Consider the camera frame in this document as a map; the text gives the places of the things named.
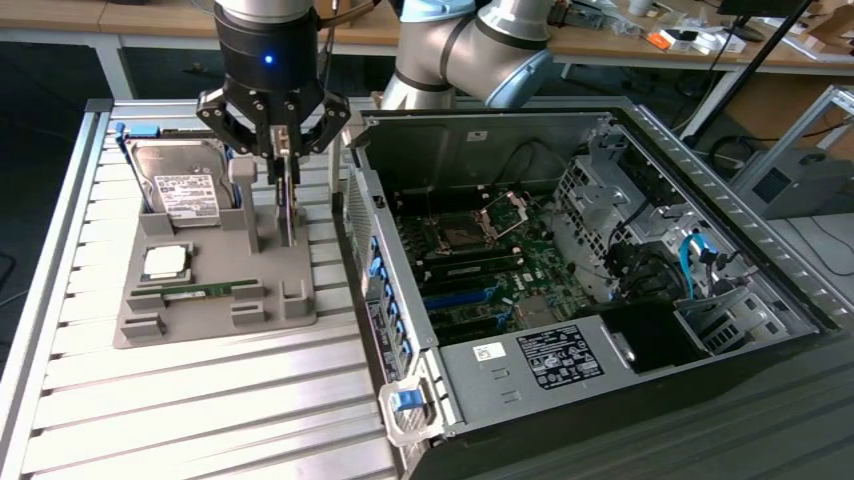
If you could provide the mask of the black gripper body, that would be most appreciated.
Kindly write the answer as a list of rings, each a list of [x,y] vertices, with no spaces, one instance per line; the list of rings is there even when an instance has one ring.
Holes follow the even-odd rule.
[[[317,78],[316,10],[284,16],[214,10],[225,71],[224,89],[246,97],[264,94],[278,108],[318,106],[324,93]]]

